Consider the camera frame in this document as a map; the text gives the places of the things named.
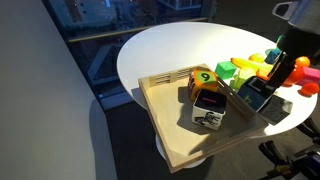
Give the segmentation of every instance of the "white round table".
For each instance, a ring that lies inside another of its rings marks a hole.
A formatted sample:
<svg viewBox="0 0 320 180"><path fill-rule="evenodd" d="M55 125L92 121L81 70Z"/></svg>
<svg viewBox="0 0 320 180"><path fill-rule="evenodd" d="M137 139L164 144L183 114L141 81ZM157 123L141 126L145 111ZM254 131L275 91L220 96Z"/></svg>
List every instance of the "white round table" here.
<svg viewBox="0 0 320 180"><path fill-rule="evenodd" d="M205 63L215 69L218 62L232 57L248 58L275 48L274 42L241 29L213 23L181 22L142 31L122 47L117 62L119 78L132 98L142 107L146 102L138 78ZM289 116L277 125L269 124L252 138L288 131L310 116L317 95L303 97L301 86L280 87L278 96L293 103Z"/></svg>

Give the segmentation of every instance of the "red block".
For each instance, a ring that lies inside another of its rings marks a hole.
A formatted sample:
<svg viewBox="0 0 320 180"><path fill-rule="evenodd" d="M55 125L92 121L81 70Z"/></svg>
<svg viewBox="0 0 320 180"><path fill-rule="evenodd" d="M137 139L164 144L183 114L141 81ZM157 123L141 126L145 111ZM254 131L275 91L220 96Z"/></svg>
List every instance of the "red block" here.
<svg viewBox="0 0 320 180"><path fill-rule="evenodd" d="M304 76L296 84L303 86L307 83L319 83L320 82L320 70L309 67L302 67Z"/></svg>

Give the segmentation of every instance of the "floor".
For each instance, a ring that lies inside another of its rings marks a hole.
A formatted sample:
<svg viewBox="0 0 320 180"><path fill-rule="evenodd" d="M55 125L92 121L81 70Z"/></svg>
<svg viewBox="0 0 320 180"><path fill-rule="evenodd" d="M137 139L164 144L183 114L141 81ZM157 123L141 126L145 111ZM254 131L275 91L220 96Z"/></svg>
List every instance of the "floor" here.
<svg viewBox="0 0 320 180"><path fill-rule="evenodd" d="M195 168L171 174L156 149L155 132L145 109L131 102L106 111L106 116L119 180L259 179L273 168L258 150L260 143L273 140L283 155L291 155L312 144L307 136L292 129L267 138L246 140L207 158ZM320 127L319 116L320 100L311 115Z"/></svg>

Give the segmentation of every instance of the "wooden box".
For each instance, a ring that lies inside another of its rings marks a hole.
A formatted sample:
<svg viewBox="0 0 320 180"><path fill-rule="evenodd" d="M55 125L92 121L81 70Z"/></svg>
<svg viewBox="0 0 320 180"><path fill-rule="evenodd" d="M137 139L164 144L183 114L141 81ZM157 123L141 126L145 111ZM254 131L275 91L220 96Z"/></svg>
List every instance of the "wooden box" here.
<svg viewBox="0 0 320 180"><path fill-rule="evenodd" d="M227 96L227 108L219 130L193 123L187 85L195 69L210 70L202 64L139 79L171 172L234 146L268 125L220 78L218 92Z"/></svg>

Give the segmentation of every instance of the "city view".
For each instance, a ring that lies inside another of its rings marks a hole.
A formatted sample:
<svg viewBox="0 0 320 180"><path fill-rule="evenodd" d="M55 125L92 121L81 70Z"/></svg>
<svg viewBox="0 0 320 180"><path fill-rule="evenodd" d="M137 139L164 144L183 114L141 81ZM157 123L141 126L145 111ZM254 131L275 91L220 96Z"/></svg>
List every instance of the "city view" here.
<svg viewBox="0 0 320 180"><path fill-rule="evenodd" d="M117 75L117 56L140 27L200 17L203 0L44 0L67 45L99 99L124 93ZM68 43L102 33L116 35Z"/></svg>

